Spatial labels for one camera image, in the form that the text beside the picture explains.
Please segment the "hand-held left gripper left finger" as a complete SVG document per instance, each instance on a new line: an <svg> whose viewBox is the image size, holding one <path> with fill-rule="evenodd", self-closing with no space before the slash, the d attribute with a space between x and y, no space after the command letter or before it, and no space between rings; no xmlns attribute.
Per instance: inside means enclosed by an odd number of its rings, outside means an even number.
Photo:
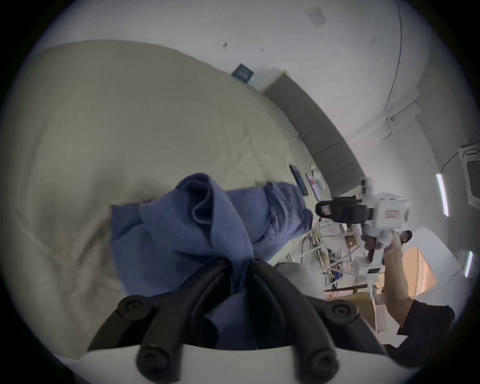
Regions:
<svg viewBox="0 0 480 384"><path fill-rule="evenodd" d="M196 311L215 288L230 282L227 261L212 261L191 275L176 291L152 297L124 297L99 328L88 352L133 346L135 364L148 381L178 381L181 351Z"/></svg>

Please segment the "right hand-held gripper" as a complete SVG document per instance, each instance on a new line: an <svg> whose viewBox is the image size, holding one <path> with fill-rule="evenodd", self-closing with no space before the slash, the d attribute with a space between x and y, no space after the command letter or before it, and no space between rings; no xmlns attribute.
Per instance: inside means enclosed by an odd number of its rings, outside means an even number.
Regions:
<svg viewBox="0 0 480 384"><path fill-rule="evenodd" d="M369 178L361 180L360 199L355 197L334 197L329 201L316 203L316 215L335 223L368 224L378 230L398 231L402 229L409 215L409 202L400 196L388 193L375 194ZM381 272L384 250L375 251L373 262L365 256L358 258L358 274L367 276Z"/></svg>

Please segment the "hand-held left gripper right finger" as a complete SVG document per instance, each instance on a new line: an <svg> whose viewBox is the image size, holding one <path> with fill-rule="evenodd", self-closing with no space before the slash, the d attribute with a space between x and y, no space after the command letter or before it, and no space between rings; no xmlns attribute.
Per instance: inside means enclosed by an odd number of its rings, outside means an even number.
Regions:
<svg viewBox="0 0 480 384"><path fill-rule="evenodd" d="M354 303L304 295L282 273L255 258L249 263L249 316L262 349L291 345L300 381L330 381L341 363L336 348L386 356Z"/></svg>

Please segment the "person's right hand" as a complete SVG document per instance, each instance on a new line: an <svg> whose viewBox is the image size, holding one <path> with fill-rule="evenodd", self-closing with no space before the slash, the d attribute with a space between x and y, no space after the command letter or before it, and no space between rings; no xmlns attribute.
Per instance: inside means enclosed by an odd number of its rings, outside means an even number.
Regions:
<svg viewBox="0 0 480 384"><path fill-rule="evenodd" d="M365 243L369 263L374 261L375 251L388 248L392 243L393 235L390 230L379 230L368 224L361 225L361 239Z"/></svg>

